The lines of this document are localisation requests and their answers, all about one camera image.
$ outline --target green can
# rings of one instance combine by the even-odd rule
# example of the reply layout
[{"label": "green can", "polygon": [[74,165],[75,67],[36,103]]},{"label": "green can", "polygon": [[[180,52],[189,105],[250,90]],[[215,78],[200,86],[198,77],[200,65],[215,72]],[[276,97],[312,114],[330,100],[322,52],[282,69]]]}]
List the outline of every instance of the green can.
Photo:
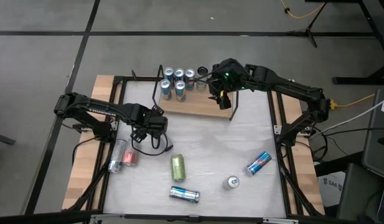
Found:
[{"label": "green can", "polygon": [[171,156],[171,174],[175,182],[182,182],[186,178],[185,162],[182,154]]}]

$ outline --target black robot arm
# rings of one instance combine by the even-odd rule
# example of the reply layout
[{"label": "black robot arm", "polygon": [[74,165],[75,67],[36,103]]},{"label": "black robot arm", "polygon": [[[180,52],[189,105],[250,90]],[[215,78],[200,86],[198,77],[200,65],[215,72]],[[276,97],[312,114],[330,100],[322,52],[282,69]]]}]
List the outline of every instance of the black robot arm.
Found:
[{"label": "black robot arm", "polygon": [[257,65],[242,66],[235,59],[226,59],[212,67],[210,84],[212,99],[221,109],[231,107],[227,93],[239,90],[277,91],[307,103],[308,109],[291,124],[283,124],[281,142],[287,146],[295,145],[297,133],[312,123],[321,123],[328,119],[330,100],[327,100],[320,88],[312,88],[292,80],[281,78],[274,71]]},{"label": "black robot arm", "polygon": [[131,137],[136,142],[141,142],[148,134],[159,139],[167,131],[168,124],[167,118],[163,116],[164,111],[157,106],[149,109],[137,103],[116,105],[91,99],[78,93],[60,96],[54,112],[59,118],[76,119],[86,127],[91,128],[97,140],[104,142],[115,140],[111,124],[98,121],[88,112],[118,116],[120,120],[134,128]]}]

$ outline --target wooden board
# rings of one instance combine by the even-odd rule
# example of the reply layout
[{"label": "wooden board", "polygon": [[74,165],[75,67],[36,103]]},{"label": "wooden board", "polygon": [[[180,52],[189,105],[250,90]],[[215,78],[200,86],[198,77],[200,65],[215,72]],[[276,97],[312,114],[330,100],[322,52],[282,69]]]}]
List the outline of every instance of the wooden board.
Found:
[{"label": "wooden board", "polygon": [[[281,124],[279,106],[277,104],[278,99],[276,97],[276,92],[272,92],[273,102],[274,102],[274,111],[276,114],[276,122]],[[299,104],[299,100],[295,98],[291,98],[290,96],[282,95],[284,112],[286,114],[286,121],[288,123],[292,123],[302,114],[301,105]],[[309,145],[309,141],[302,137],[298,136],[296,141],[303,142]],[[297,181],[298,186],[304,192],[304,195],[307,199],[313,204],[315,209],[324,214],[324,207],[322,203],[321,193],[319,191],[319,183],[317,182],[316,172],[314,163],[311,156],[311,150],[302,145],[296,143],[292,148],[293,158],[294,158],[294,166],[296,168]],[[284,159],[284,163],[288,167],[287,159]],[[294,192],[288,184],[288,193],[290,199],[291,213],[297,214],[296,201],[294,198]]]},{"label": "wooden board", "polygon": [[[99,100],[108,101],[110,97],[113,78],[114,76],[111,75],[98,75],[91,97]],[[274,102],[277,102],[276,93],[273,93],[273,99]],[[287,122],[291,123],[301,115],[301,107],[297,99],[283,95],[283,103]],[[274,107],[276,113],[276,120],[280,124],[281,122],[278,104],[275,103]],[[105,118],[104,116],[98,114],[93,115],[99,120],[104,120]],[[92,137],[93,135],[91,132],[83,133],[81,135],[80,141]],[[297,141],[309,144],[307,139],[303,137],[297,137]],[[78,148],[70,180],[68,182],[67,193],[63,201],[63,208],[68,208],[72,206],[77,200],[77,198],[81,196],[83,191],[91,182],[98,147],[99,142],[91,141]],[[319,192],[319,184],[317,183],[315,168],[312,161],[310,149],[308,149],[306,146],[297,144],[293,147],[293,156],[296,166],[297,180],[302,192],[304,192],[305,196],[313,204],[316,210],[324,214],[322,199]],[[100,196],[99,189],[100,185],[97,187],[97,191],[95,192],[93,208],[97,208],[97,201],[99,200]],[[292,213],[296,214],[294,194],[290,187],[288,187],[288,190],[291,210]]]},{"label": "wooden board", "polygon": [[[109,101],[113,79],[114,76],[112,75],[98,75],[95,81],[95,86],[93,87],[91,98]],[[96,113],[91,113],[91,115],[100,121],[105,120],[104,115]],[[80,137],[80,142],[93,137],[94,135],[92,131],[83,132]],[[99,144],[99,141],[92,140],[78,147],[62,205],[63,209],[71,207],[90,184],[96,157],[98,155]],[[106,144],[105,151],[108,150],[108,146],[109,144]],[[100,189],[101,182],[96,187],[92,208],[98,208]]]},{"label": "wooden board", "polygon": [[[171,100],[164,100],[160,97],[159,106],[167,112],[230,118],[233,108],[221,110],[215,101],[209,99],[210,96],[208,87],[205,91],[197,91],[194,88],[194,90],[186,90],[186,100],[179,102],[176,99],[175,89],[173,89]],[[233,94],[229,94],[229,100],[233,106]]]}]

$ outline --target wooden shelf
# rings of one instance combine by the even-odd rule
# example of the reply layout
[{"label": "wooden shelf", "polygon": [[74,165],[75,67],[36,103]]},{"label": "wooden shelf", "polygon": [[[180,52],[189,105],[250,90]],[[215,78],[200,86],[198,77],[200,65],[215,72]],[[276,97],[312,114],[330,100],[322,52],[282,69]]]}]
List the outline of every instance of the wooden shelf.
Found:
[{"label": "wooden shelf", "polygon": [[[186,100],[179,102],[173,89],[171,100],[164,100],[160,95],[159,106],[168,112],[230,118],[233,108],[221,110],[214,100],[209,99],[210,96],[208,87],[205,91],[197,91],[195,87],[194,90],[186,90]],[[233,94],[229,94],[229,100],[233,106]]]}]

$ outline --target white fabric surface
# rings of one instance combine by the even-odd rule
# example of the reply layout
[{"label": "white fabric surface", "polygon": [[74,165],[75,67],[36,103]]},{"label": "white fabric surface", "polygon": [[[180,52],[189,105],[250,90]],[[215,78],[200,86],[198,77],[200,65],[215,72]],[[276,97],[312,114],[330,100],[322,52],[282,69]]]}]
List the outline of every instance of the white fabric surface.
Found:
[{"label": "white fabric surface", "polygon": [[[150,108],[153,87],[154,82],[127,82],[124,103]],[[119,174],[111,174],[105,213],[285,217],[266,93],[241,91],[232,121],[177,113],[164,116],[169,120],[167,136],[174,148],[160,156],[139,154],[137,166],[123,166]],[[122,123],[117,138],[126,139],[130,132],[131,128]],[[160,152],[162,147],[153,149],[150,136],[141,144],[141,150],[149,153]],[[262,151],[267,151],[272,161],[248,177],[243,168]],[[183,183],[171,179],[173,154],[182,154],[185,159]],[[240,179],[240,185],[226,191],[221,184],[231,175]],[[172,185],[200,191],[200,202],[170,198]]]}]

